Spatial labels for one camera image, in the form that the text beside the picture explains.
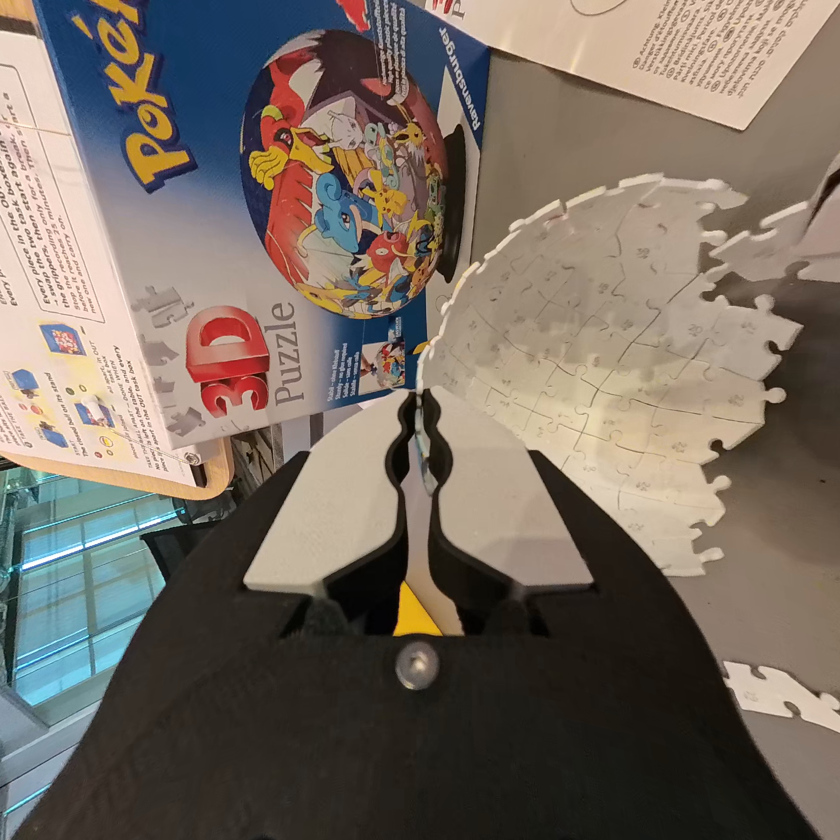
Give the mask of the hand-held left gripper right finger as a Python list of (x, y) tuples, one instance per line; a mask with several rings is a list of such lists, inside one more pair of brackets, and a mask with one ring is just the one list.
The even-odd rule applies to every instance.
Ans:
[(423, 392), (433, 494), (427, 556), (449, 599), (528, 599), (594, 583), (526, 446), (447, 390)]

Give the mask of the partly built puzzle ball shell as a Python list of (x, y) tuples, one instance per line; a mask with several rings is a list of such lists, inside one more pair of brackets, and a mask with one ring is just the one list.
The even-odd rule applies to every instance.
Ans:
[(707, 299), (730, 270), (705, 216), (747, 196), (720, 180), (639, 175), (555, 201), (458, 280), (417, 383), (440, 385), (538, 450), (666, 575), (700, 576), (701, 524), (724, 515), (703, 466), (785, 400), (766, 380), (802, 325), (772, 297)]

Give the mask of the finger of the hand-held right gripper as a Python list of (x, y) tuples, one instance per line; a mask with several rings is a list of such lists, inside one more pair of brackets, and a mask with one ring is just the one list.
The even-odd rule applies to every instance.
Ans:
[(828, 165), (811, 200), (811, 224), (824, 228), (839, 221), (839, 154)]

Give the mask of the instruction sign board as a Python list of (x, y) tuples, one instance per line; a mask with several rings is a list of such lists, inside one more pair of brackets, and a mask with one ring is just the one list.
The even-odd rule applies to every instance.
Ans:
[(233, 478), (228, 444), (171, 444), (201, 417), (175, 401), (163, 326), (185, 316), (150, 287), (131, 309), (46, 47), (2, 18), (1, 450), (16, 466), (186, 500)]

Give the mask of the white instruction sheet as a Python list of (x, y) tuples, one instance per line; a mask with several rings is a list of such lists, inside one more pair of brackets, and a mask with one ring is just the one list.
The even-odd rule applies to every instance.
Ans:
[(433, 1), (488, 47), (745, 130), (838, 1)]

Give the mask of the yellow box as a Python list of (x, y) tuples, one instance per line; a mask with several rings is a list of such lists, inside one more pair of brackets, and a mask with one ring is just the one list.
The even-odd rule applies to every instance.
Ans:
[(412, 635), (440, 637), (443, 635), (426, 608), (405, 582), (401, 584), (394, 637)]

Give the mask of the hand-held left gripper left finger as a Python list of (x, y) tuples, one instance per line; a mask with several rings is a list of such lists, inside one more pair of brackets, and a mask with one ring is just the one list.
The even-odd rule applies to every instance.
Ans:
[(414, 393), (342, 421), (301, 467), (244, 577), (255, 592), (398, 597), (408, 562), (405, 499)]

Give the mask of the white puzzle piece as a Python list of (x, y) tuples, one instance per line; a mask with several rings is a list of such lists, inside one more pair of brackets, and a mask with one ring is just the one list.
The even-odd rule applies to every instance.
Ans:
[(826, 692), (814, 692), (792, 675), (768, 666), (723, 661), (723, 680), (743, 711), (778, 718), (799, 718), (839, 733), (839, 700)]

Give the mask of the blue puzzle box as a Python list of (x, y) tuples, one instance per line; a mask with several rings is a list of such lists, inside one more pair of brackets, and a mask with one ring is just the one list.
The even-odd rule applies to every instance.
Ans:
[(490, 49), (412, 2), (34, 2), (172, 447), (417, 388)]

